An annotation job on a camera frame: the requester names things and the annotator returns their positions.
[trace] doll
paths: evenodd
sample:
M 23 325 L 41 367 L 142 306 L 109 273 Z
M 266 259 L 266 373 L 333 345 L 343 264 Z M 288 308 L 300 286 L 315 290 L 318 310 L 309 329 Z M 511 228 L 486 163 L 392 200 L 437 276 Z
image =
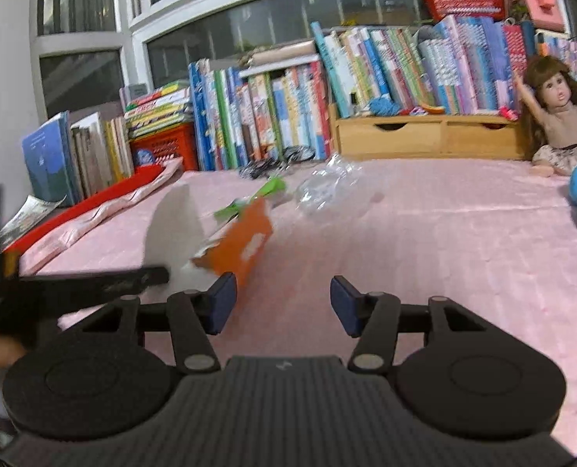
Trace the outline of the doll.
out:
M 577 81 L 569 67 L 553 56 L 536 56 L 526 83 L 517 73 L 514 81 L 523 102 L 521 122 L 536 148 L 530 173 L 570 176 L 577 166 Z

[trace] black cable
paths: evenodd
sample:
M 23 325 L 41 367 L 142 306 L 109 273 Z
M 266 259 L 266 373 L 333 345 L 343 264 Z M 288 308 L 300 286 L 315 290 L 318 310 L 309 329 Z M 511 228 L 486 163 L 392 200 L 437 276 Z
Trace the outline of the black cable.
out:
M 260 161 L 249 162 L 239 170 L 244 179 L 259 179 L 269 177 L 275 170 L 286 170 L 290 165 L 312 161 L 316 155 L 310 146 L 289 146 L 284 149 L 281 159 L 266 158 Z

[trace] round black disc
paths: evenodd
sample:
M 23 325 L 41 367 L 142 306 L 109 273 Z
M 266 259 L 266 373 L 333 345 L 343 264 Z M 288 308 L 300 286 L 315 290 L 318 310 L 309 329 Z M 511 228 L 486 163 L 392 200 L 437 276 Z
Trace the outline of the round black disc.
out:
M 480 440 L 511 440 L 554 427 L 565 377 L 548 358 L 503 335 L 447 335 L 395 374 L 399 396 L 425 423 Z
M 14 364 L 3 399 L 20 430 L 78 441 L 133 428 L 163 406 L 170 390 L 169 367 L 152 353 L 84 333 Z

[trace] white wall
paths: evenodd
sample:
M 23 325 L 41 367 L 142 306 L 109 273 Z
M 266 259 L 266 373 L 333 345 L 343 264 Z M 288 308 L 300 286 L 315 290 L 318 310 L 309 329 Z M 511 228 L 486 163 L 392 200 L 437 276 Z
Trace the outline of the white wall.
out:
M 31 193 L 20 140 L 38 124 L 31 72 L 29 0 L 0 0 L 1 219 L 11 218 Z

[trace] doll hair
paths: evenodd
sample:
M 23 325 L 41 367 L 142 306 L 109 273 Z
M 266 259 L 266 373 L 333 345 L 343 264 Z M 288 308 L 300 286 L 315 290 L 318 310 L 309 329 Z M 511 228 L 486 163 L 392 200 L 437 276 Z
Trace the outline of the doll hair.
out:
M 526 75 L 524 76 L 524 83 L 534 91 L 537 101 L 544 109 L 547 109 L 547 107 L 541 96 L 541 87 L 544 85 L 544 82 L 559 72 L 563 74 L 565 82 L 567 82 L 572 92 L 570 101 L 574 105 L 577 105 L 577 80 L 570 75 L 569 67 L 566 64 L 553 56 L 533 56 L 529 60 Z M 524 103 L 522 103 L 520 120 L 523 127 L 530 131 L 535 151 L 547 144 L 544 128 L 532 117 L 532 114 Z

